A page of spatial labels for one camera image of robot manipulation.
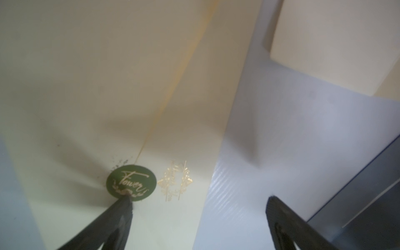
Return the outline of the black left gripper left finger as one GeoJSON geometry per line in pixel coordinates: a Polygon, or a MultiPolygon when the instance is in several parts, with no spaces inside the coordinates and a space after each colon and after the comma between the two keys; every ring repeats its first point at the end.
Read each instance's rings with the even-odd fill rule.
{"type": "Polygon", "coordinates": [[[124,250],[132,219],[131,197],[123,196],[60,249],[124,250]]]}

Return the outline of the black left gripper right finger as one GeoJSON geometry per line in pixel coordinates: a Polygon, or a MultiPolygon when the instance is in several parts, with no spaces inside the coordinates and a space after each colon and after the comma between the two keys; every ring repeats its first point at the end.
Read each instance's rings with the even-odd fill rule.
{"type": "Polygon", "coordinates": [[[336,249],[276,196],[268,199],[266,217],[276,250],[336,249]]]}

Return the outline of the cream envelope green seal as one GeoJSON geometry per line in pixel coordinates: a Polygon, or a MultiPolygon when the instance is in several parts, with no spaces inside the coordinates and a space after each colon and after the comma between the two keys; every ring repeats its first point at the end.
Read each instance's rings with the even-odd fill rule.
{"type": "Polygon", "coordinates": [[[260,1],[1,1],[1,137],[48,250],[131,194],[191,250],[260,1]]]}

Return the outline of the dark grey envelope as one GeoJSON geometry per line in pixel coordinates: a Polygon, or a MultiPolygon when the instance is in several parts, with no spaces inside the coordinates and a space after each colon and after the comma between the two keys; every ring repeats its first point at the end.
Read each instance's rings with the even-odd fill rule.
{"type": "Polygon", "coordinates": [[[398,250],[400,139],[379,153],[308,224],[340,250],[398,250]]]}

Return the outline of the cream envelope brown seal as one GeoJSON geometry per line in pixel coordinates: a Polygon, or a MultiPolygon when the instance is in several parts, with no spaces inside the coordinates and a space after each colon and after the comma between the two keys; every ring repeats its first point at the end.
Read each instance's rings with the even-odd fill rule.
{"type": "Polygon", "coordinates": [[[400,99],[399,1],[284,1],[270,58],[367,96],[400,99]]]}

